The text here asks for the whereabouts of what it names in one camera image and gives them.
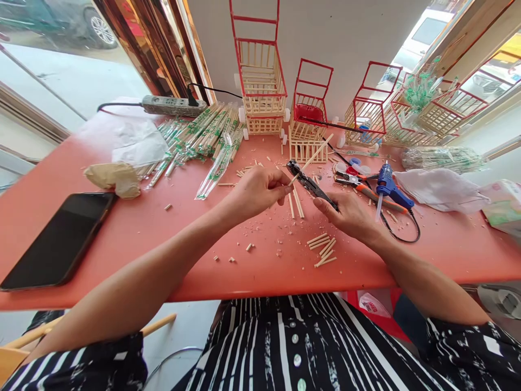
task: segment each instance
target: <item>wooden chair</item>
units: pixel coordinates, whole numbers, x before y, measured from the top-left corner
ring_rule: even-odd
[[[177,314],[172,314],[161,320],[158,320],[155,323],[152,323],[149,326],[145,326],[141,330],[143,337],[146,337],[147,335],[152,334],[154,331],[160,329],[168,323],[173,322],[176,316]],[[27,356],[29,356],[30,351],[23,350],[23,348],[40,337],[47,335],[61,320],[61,318],[63,317],[43,324],[40,327],[37,327],[34,330],[31,330],[22,335],[20,338],[4,346],[0,346],[0,388],[5,384],[5,382],[7,382],[14,371],[20,366],[22,361],[25,360]]]

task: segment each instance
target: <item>black and white striped shirt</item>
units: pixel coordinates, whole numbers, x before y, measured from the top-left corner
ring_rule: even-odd
[[[419,360],[334,294],[232,300],[174,390],[521,389],[521,345],[499,327],[427,324]],[[141,390],[142,339],[40,357],[3,390]]]

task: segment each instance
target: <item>wire cutter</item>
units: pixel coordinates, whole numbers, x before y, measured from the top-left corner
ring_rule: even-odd
[[[321,188],[319,188],[319,186],[315,183],[315,181],[313,179],[311,179],[310,177],[308,177],[306,174],[304,174],[302,172],[302,170],[300,169],[300,166],[294,159],[291,159],[286,164],[286,167],[288,168],[288,171],[293,176],[298,175],[297,180],[300,182],[300,184],[302,186],[304,186],[304,188],[308,192],[310,192],[315,197],[323,198],[324,200],[328,201],[331,204],[331,206],[335,208],[335,210],[337,212],[339,211],[338,206],[331,200],[331,198],[329,198],[324,193],[324,191]]]
[[[361,178],[363,180],[376,179],[376,178],[378,178],[378,174],[370,175],[370,176],[362,176]],[[360,182],[360,178],[356,175],[347,174],[345,172],[337,170],[335,182],[342,184],[342,185],[353,186],[357,191],[368,196],[374,202],[378,202],[378,195],[374,191],[372,191],[370,188],[368,188],[366,185],[364,185],[362,182]],[[403,214],[407,213],[407,209],[405,209],[403,206],[400,206],[398,204],[387,201],[385,198],[383,199],[382,206],[386,206],[387,208],[393,209],[399,213],[403,213]]]

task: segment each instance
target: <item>smartphone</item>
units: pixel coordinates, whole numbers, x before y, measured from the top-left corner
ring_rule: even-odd
[[[114,193],[71,194],[2,281],[2,291],[57,286],[71,279],[111,210]]]

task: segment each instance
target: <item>blue glue gun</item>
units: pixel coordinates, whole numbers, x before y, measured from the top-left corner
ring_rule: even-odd
[[[392,168],[387,162],[380,169],[378,174],[378,186],[376,187],[378,195],[383,194],[389,196],[398,205],[403,206],[407,210],[411,210],[414,206],[414,201],[407,198],[400,189],[396,186],[392,179]]]

